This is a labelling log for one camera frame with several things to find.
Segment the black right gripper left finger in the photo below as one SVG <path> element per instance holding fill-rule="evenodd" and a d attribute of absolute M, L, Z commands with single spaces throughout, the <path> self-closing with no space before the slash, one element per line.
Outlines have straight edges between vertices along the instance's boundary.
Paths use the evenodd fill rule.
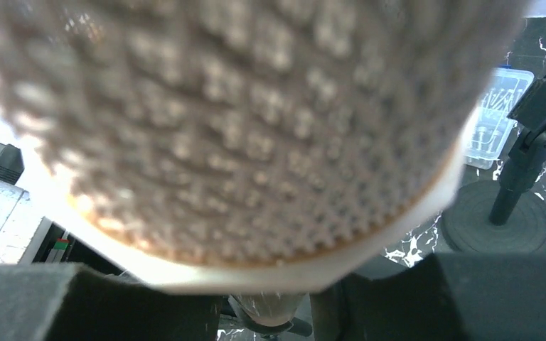
<path fill-rule="evenodd" d="M 0 265 L 0 340 L 214 340 L 221 306 L 75 264 Z"/>

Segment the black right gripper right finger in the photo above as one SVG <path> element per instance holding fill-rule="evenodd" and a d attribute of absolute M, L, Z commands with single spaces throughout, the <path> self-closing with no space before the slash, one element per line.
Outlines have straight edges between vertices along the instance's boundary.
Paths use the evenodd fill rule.
<path fill-rule="evenodd" d="M 546 255 L 377 257 L 310 301 L 316 340 L 546 340 Z"/>

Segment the black stand for purple microphone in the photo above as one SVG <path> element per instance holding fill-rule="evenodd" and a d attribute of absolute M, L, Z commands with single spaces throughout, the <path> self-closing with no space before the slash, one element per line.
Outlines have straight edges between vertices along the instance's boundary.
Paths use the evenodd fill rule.
<path fill-rule="evenodd" d="M 441 231 L 454 251 L 546 254 L 546 204 L 530 192 L 546 161 L 546 73 L 508 118 L 523 129 L 498 179 L 463 186 L 442 214 Z"/>

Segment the beige microphone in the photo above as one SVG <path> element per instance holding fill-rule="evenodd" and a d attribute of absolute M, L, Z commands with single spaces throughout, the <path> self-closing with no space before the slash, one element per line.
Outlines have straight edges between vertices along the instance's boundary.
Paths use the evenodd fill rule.
<path fill-rule="evenodd" d="M 44 214 L 265 325 L 444 209 L 529 1 L 0 1 Z"/>

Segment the black round-base stand for beige microphone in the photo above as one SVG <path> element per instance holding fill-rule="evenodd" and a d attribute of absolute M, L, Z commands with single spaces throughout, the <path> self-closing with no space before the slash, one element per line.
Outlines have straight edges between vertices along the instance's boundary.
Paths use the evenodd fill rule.
<path fill-rule="evenodd" d="M 241 332 L 251 332 L 254 338 L 259 337 L 261 340 L 279 340 L 279 336 L 285 332 L 310 337 L 314 331 L 310 323 L 296 317 L 273 326 L 259 323 L 247 313 L 234 296 L 228 296 L 223 303 L 218 330 L 219 339 L 222 336 L 238 336 Z"/>

